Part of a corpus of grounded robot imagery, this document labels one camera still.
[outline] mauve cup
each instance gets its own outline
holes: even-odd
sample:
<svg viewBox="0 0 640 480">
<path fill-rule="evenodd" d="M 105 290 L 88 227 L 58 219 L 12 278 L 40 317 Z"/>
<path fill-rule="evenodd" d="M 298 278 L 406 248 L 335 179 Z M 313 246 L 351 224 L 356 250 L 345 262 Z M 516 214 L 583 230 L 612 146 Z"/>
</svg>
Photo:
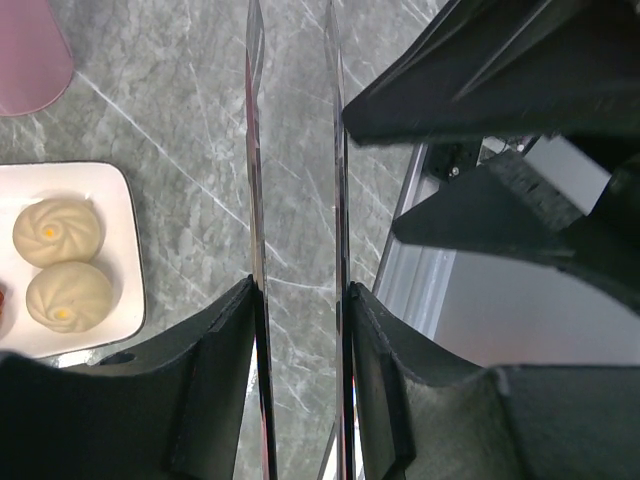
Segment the mauve cup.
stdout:
<svg viewBox="0 0 640 480">
<path fill-rule="evenodd" d="M 55 102 L 73 76 L 73 59 L 47 0 L 0 0 L 0 117 Z"/>
</svg>

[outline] black object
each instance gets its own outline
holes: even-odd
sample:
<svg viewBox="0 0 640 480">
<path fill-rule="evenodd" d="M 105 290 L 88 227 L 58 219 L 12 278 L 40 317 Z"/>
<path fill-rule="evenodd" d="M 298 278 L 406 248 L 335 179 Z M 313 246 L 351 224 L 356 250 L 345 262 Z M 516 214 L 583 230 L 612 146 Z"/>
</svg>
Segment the black object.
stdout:
<svg viewBox="0 0 640 480">
<path fill-rule="evenodd" d="M 456 180 L 478 163 L 481 141 L 432 145 L 424 159 L 423 173 L 441 182 Z"/>
<path fill-rule="evenodd" d="M 640 184 L 629 173 L 634 171 L 614 175 L 601 205 L 585 217 L 519 154 L 507 151 L 396 219 L 392 231 L 404 243 L 554 266 L 640 314 L 640 250 L 633 243 Z"/>
<path fill-rule="evenodd" d="M 231 479 L 254 338 L 251 277 L 100 365 L 0 353 L 0 478 Z"/>
<path fill-rule="evenodd" d="M 625 0 L 451 0 L 343 111 L 354 141 L 640 134 L 640 21 Z"/>
<path fill-rule="evenodd" d="M 352 290 L 355 350 L 374 352 L 356 357 L 356 387 L 368 392 L 358 396 L 367 479 L 640 478 L 640 368 L 481 369 L 394 317 L 364 286 Z M 381 363 L 393 375 L 376 376 Z M 363 410 L 400 398 L 404 408 Z M 388 459 L 395 463 L 384 473 Z"/>
</svg>

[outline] gray marble surface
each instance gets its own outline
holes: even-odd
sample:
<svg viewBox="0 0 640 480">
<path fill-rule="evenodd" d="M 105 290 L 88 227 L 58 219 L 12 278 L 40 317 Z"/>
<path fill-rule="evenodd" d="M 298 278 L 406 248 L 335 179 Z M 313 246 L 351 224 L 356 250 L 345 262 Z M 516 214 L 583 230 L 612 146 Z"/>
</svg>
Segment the gray marble surface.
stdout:
<svg viewBox="0 0 640 480">
<path fill-rule="evenodd" d="M 347 97 L 381 73 L 435 0 L 337 2 Z M 76 61 L 64 96 L 0 119 L 0 161 L 104 160 L 131 184 L 148 298 L 140 342 L 250 270 L 243 0 L 51 0 Z M 334 415 L 333 132 L 324 0 L 264 0 L 261 140 L 280 476 L 314 478 Z M 372 285 L 409 149 L 352 149 L 352 277 Z M 260 475 L 247 397 L 238 479 Z"/>
</svg>

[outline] pastry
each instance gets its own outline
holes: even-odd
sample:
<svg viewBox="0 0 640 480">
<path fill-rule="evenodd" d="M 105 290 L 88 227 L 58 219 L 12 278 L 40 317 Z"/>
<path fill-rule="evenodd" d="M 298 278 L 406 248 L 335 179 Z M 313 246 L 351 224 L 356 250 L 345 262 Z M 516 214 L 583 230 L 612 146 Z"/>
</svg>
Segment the pastry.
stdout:
<svg viewBox="0 0 640 480">
<path fill-rule="evenodd" d="M 43 200 L 25 208 L 13 227 L 16 250 L 40 268 L 72 260 L 89 261 L 101 240 L 100 223 L 88 201 Z"/>
<path fill-rule="evenodd" d="M 33 319 L 58 333 L 85 332 L 102 322 L 113 301 L 107 277 L 87 263 L 58 263 L 42 270 L 27 287 Z"/>
</svg>

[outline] square plate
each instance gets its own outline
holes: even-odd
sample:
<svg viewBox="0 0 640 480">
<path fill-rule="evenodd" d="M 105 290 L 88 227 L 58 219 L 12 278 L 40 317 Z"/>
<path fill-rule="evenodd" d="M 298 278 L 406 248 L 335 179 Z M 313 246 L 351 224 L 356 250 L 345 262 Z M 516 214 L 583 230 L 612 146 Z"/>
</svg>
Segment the square plate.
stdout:
<svg viewBox="0 0 640 480">
<path fill-rule="evenodd" d="M 145 296 L 135 213 L 122 172 L 99 162 L 0 165 L 0 181 L 0 350 L 41 358 L 135 335 L 144 323 Z M 16 251 L 13 225 L 22 210 L 46 198 L 91 200 L 103 228 L 104 243 L 90 263 L 111 281 L 114 303 L 109 316 L 86 332 L 53 332 L 27 311 L 27 286 L 41 270 Z"/>
</svg>

